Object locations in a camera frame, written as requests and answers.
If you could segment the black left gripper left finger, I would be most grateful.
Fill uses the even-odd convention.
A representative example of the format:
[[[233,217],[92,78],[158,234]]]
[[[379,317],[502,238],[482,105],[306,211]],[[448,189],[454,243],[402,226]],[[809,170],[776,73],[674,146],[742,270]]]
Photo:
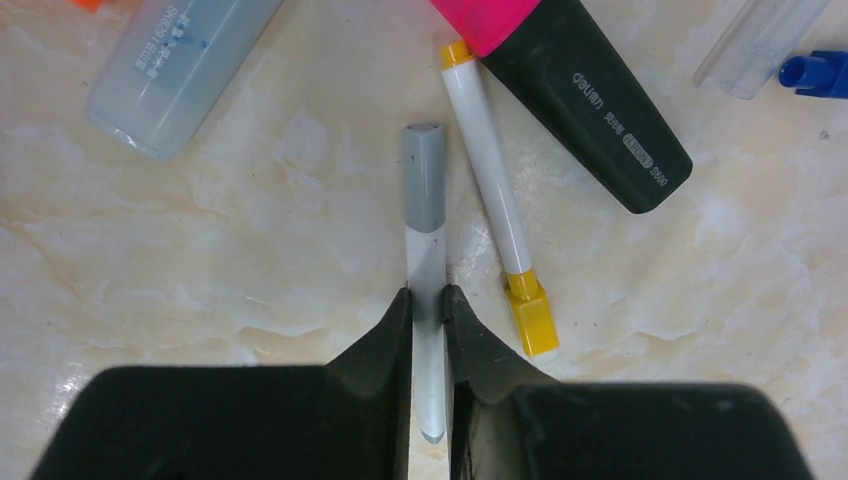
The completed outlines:
[[[404,479],[412,302],[324,365],[124,366],[79,393],[36,479]]]

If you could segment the blue marker cap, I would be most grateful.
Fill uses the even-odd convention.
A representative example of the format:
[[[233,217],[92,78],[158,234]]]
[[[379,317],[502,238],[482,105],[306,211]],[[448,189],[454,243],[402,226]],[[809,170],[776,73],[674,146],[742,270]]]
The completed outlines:
[[[777,75],[779,83],[796,95],[847,98],[847,52],[816,50],[786,60]]]

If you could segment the grey cap white marker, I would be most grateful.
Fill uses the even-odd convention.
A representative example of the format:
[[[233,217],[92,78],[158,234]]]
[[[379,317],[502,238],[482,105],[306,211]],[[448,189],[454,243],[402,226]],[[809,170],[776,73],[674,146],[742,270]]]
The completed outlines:
[[[407,289],[412,297],[412,377],[423,437],[439,443],[447,431],[442,292],[447,284],[445,132],[432,124],[403,130]]]

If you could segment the yellow cap white marker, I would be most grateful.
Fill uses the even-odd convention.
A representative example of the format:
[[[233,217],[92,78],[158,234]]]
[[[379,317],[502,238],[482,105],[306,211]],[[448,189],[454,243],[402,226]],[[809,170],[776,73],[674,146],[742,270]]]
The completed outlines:
[[[463,40],[440,50],[444,80],[506,275],[505,296],[529,357],[559,345],[552,308],[527,244],[478,63]]]

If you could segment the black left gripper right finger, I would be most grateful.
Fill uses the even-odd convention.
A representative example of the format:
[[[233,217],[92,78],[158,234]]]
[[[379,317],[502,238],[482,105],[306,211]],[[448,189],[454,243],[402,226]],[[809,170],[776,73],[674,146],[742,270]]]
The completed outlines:
[[[454,479],[809,479],[777,407],[716,382],[559,381],[443,292]]]

